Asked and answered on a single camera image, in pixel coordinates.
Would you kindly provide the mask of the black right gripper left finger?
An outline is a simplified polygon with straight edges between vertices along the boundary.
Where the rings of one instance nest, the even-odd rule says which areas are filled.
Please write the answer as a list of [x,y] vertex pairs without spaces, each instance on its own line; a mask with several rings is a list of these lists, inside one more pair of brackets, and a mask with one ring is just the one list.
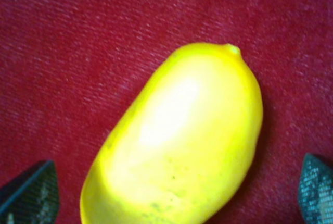
[[60,206],[52,160],[41,160],[1,186],[1,223],[55,223]]

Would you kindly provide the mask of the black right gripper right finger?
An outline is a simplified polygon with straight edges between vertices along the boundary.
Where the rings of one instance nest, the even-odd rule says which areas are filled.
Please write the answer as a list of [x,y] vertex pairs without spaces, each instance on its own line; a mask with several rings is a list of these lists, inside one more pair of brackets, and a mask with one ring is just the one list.
[[305,223],[332,223],[332,161],[316,154],[305,155],[298,205]]

